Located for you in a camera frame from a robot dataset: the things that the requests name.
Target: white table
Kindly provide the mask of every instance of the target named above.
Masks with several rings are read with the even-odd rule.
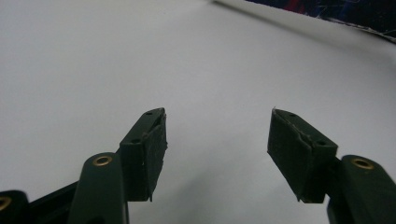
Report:
[[[297,203],[266,153],[271,109],[297,113],[396,179],[396,46],[268,9],[210,1],[0,4],[0,190],[30,201],[115,151],[165,107],[169,148],[153,203],[131,223],[328,223]]]

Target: white surface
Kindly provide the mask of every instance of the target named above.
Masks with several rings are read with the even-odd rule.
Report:
[[[2,1],[0,190],[32,201],[72,183],[160,106],[169,149],[131,223],[328,223],[266,153],[274,106],[396,179],[396,46],[267,15],[199,0]]]

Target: brass screw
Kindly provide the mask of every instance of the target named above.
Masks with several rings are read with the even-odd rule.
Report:
[[[12,199],[10,197],[0,197],[0,211],[3,211],[6,209],[12,202]]]
[[[374,169],[374,166],[370,162],[368,162],[367,160],[364,160],[364,159],[355,158],[355,159],[352,159],[352,163],[361,169],[366,169],[366,170]]]
[[[93,160],[92,164],[95,166],[104,166],[104,165],[108,165],[112,161],[113,161],[113,158],[111,158],[109,156],[101,156],[101,157],[98,157],[95,160]]]

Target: screw hole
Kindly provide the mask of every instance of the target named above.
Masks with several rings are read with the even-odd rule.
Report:
[[[139,144],[140,143],[140,139],[136,138],[136,139],[133,139],[131,142],[133,144]]]
[[[374,166],[370,162],[363,160],[363,159],[353,159],[352,163],[362,169],[366,169],[366,170],[374,169]]]
[[[104,166],[104,165],[108,165],[111,161],[113,161],[113,158],[109,157],[109,156],[102,156],[102,157],[98,157],[95,160],[93,160],[93,165],[95,166]]]
[[[10,197],[0,197],[0,211],[6,209],[12,202]]]

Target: black plastic part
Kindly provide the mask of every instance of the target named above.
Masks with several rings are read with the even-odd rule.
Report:
[[[0,223],[22,224],[29,220],[26,194],[18,190],[0,192]]]
[[[67,223],[126,224],[127,204],[119,155],[101,153],[84,163]]]
[[[131,131],[120,142],[122,172],[127,200],[152,201],[163,168],[167,149],[165,110],[158,108],[142,115]]]
[[[345,156],[341,159],[340,175],[356,223],[396,223],[396,185],[378,163],[359,156]]]
[[[64,224],[67,222],[77,182],[58,189],[30,203],[30,212],[35,224]]]
[[[268,153],[297,200],[323,203],[338,146],[299,116],[273,109]]]
[[[128,196],[126,198],[130,202],[146,201],[152,198],[167,148],[165,122],[164,108],[147,111],[120,143],[117,154],[120,156],[124,172],[125,193]],[[30,203],[29,223],[67,223],[77,184],[78,182],[75,182]],[[8,213],[9,210],[7,213],[5,211],[4,215],[0,216],[0,220],[2,217],[14,216]]]
[[[334,199],[330,199],[327,206],[327,216],[329,217],[330,224],[354,224],[352,214],[347,202],[335,202]]]

